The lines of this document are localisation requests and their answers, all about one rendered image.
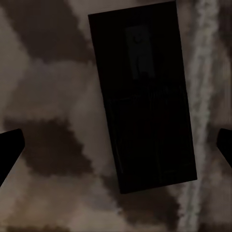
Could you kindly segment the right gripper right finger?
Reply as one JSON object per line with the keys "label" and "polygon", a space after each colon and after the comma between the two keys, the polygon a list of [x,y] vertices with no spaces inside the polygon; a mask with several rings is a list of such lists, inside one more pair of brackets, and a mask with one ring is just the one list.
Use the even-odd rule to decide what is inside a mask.
{"label": "right gripper right finger", "polygon": [[222,128],[218,134],[217,147],[232,167],[232,130]]}

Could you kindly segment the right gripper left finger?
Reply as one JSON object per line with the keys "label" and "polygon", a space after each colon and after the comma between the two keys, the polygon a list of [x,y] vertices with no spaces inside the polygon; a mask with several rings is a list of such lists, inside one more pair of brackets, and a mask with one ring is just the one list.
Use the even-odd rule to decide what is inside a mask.
{"label": "right gripper left finger", "polygon": [[0,186],[25,148],[21,129],[0,134]]}

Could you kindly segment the mousetrap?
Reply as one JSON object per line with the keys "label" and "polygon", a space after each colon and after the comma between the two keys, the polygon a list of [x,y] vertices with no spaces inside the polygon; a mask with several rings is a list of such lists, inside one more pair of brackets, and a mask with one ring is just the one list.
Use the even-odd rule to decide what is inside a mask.
{"label": "mousetrap", "polygon": [[198,180],[176,1],[88,21],[120,194]]}

